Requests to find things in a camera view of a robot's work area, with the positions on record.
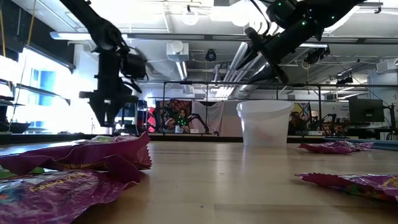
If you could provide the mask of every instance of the cable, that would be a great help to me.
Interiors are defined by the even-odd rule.
[[[2,55],[6,57],[6,38],[4,34],[4,22],[2,19],[2,9],[0,9],[0,23],[1,23],[1,39],[2,39]]]
[[[268,22],[266,16],[264,15],[264,13],[262,13],[262,11],[261,11],[260,7],[257,5],[257,3],[254,0],[250,0],[250,1],[254,4],[254,7],[256,7],[256,9],[261,13],[261,15],[266,20],[266,22],[267,22],[267,30],[263,34],[268,34],[269,29],[271,28],[271,24]]]
[[[34,2],[33,2],[32,20],[30,21],[29,35],[28,35],[27,43],[26,43],[26,48],[27,49],[29,49],[30,40],[32,38],[33,24],[34,24],[34,21],[35,21],[36,2],[37,2],[37,0],[34,0]],[[26,60],[27,60],[27,57],[25,56],[24,67],[22,69],[22,74],[21,74],[21,80],[19,82],[20,84],[22,84],[22,81],[23,81],[24,71],[25,71],[25,67],[26,67]],[[14,109],[12,111],[12,117],[11,117],[11,120],[10,120],[10,125],[9,125],[8,131],[10,131],[10,129],[11,129],[11,123],[12,123],[12,120],[14,119],[15,110],[16,110],[17,105],[18,105],[18,100],[19,100],[20,93],[21,93],[21,89],[19,89],[19,91],[18,91],[18,95],[17,95],[17,99],[15,101]]]
[[[340,62],[339,62],[339,61],[335,58],[335,56],[333,56],[331,53],[330,53],[330,56],[332,56],[333,59],[335,59],[335,61],[336,61],[337,63],[340,64]],[[344,69],[345,72],[347,72],[347,69],[346,69],[342,64],[340,64],[340,66]],[[352,77],[355,81],[357,81],[360,85],[363,85],[363,84],[362,84],[358,79],[356,79],[354,76],[351,76],[351,77]],[[370,93],[372,93],[377,99],[383,101],[383,103],[385,103],[387,106],[389,106],[387,102],[385,102],[382,98],[380,98],[380,97],[378,97],[376,94],[374,94],[373,91],[371,91],[369,88],[367,88],[367,87],[365,87],[365,86],[364,86],[364,88],[365,88],[367,91],[369,91]],[[391,126],[391,123],[388,121],[388,119],[386,118],[386,116],[384,116],[384,121],[387,121],[387,123],[389,124],[389,126]]]
[[[307,67],[304,67],[304,61],[302,61],[302,63],[301,63],[302,68],[304,68],[305,70],[310,69],[311,65],[309,65],[308,63],[307,63],[307,65],[308,65]]]

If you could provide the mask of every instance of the candy wrapper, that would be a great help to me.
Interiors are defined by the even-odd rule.
[[[373,143],[355,143],[348,141],[332,141],[321,144],[301,144],[299,148],[310,152],[325,154],[351,154],[352,152],[370,151]]]
[[[36,167],[52,170],[93,169],[108,171],[120,182],[141,181],[138,170],[150,169],[148,133],[141,137],[121,136],[111,142],[85,141],[71,146],[48,147],[0,157],[0,166],[25,175]]]
[[[398,201],[398,174],[329,175],[297,174],[303,180],[350,194]]]
[[[0,223],[71,223],[89,206],[116,200],[127,184],[93,170],[0,180]]]

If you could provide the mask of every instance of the desk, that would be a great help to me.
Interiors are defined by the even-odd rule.
[[[311,154],[241,143],[152,142],[151,170],[115,202],[89,208],[83,223],[398,223],[397,205],[317,187],[293,176],[397,172],[398,153]]]

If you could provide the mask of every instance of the window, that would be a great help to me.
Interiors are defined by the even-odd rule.
[[[33,133],[67,131],[68,121],[65,120],[70,108],[65,99],[70,98],[71,93],[68,88],[71,87],[70,80],[72,80],[69,69],[27,49],[19,54],[19,61],[14,62],[13,66],[15,68],[1,73],[0,78],[12,81],[14,84],[21,83],[24,86],[46,90],[58,94],[62,98],[48,96],[31,88],[16,88],[15,99],[18,104],[23,106],[17,106],[15,114],[9,107],[8,119],[13,117],[13,122],[30,123],[28,133],[32,133],[32,130],[34,130]],[[0,95],[10,92],[7,85],[0,86]]]

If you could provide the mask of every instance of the ceiling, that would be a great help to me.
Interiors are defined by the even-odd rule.
[[[13,0],[29,13],[32,13],[34,0]],[[198,13],[198,22],[186,25],[187,18],[183,13],[187,10],[187,0],[170,1],[128,1],[128,0],[91,0],[92,8],[105,19],[114,23],[122,32],[133,33],[176,33],[176,34],[243,34],[245,27],[238,27],[232,22],[211,20],[211,8],[214,0],[190,1],[191,9]],[[384,3],[382,13],[375,14],[375,7],[361,8],[348,21],[329,37],[397,37],[398,1],[381,0]],[[239,18],[257,13],[249,8],[239,8],[233,16]],[[36,17],[59,32],[84,32],[85,28],[60,1],[38,0]],[[148,71],[151,80],[179,80],[180,75],[175,62],[168,61],[166,43],[169,40],[130,40],[129,45],[138,48],[149,61]],[[216,64],[221,67],[229,65],[240,45],[239,42],[187,41],[190,49],[190,60],[187,61],[189,80],[211,80]],[[215,49],[216,62],[205,62],[208,49]],[[345,69],[360,67],[361,62],[378,62],[383,57],[398,57],[398,45],[361,45],[361,44],[331,44],[333,56],[344,64]],[[327,57],[321,63],[328,65],[314,65],[308,70],[302,68],[302,61],[308,49],[298,49],[296,53],[286,56],[281,64],[291,63],[295,67],[284,67],[292,82],[326,82],[343,71],[336,65],[333,57]],[[265,61],[258,61],[243,80],[253,75]]]

